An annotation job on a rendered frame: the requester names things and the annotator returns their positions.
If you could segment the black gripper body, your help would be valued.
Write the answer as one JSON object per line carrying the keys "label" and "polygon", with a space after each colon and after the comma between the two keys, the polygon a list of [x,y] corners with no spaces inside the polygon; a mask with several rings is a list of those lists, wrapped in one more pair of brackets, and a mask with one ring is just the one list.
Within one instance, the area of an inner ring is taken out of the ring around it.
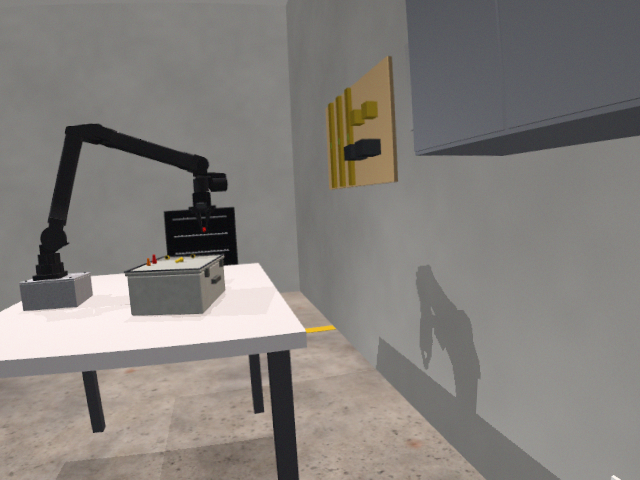
{"label": "black gripper body", "polygon": [[[211,213],[214,212],[214,209],[216,209],[216,205],[211,205],[211,206],[207,206],[207,208],[205,209],[196,209],[196,207],[188,207],[189,210],[191,210],[191,214],[194,213]],[[211,211],[209,211],[211,210]]]}

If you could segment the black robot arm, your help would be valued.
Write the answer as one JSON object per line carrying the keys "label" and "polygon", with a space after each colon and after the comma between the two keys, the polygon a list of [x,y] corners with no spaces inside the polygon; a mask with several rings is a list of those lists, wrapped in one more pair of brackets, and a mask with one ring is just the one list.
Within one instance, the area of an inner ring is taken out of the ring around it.
{"label": "black robot arm", "polygon": [[[91,123],[67,126],[65,129],[64,145],[47,222],[49,227],[41,233],[40,241],[43,246],[39,245],[39,249],[42,255],[38,255],[38,265],[40,263],[40,266],[36,265],[37,275],[32,276],[33,281],[60,279],[68,275],[68,271],[64,271],[63,262],[60,261],[60,253],[55,252],[69,244],[63,227],[67,222],[72,188],[83,142],[115,148],[193,173],[193,177],[196,177],[193,179],[195,192],[192,193],[193,207],[198,209],[205,209],[206,201],[207,206],[211,206],[210,192],[206,192],[209,189],[211,192],[227,191],[226,174],[207,173],[209,162],[206,158],[167,148],[99,125]],[[88,139],[84,137],[88,137]],[[102,139],[106,139],[106,141]],[[194,171],[189,169],[194,169]]]}

